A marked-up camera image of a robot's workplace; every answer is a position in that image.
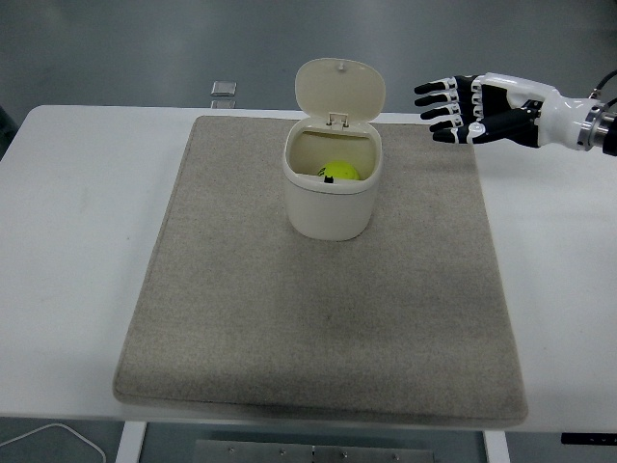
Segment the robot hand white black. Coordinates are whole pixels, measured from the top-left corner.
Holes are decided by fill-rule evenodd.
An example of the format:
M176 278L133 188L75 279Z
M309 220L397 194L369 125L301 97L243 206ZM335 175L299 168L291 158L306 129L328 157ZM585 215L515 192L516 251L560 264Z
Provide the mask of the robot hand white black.
M480 145L510 140L540 148L582 150L580 132L595 99L565 97L553 86L488 72L455 75L415 87L415 105L435 141Z

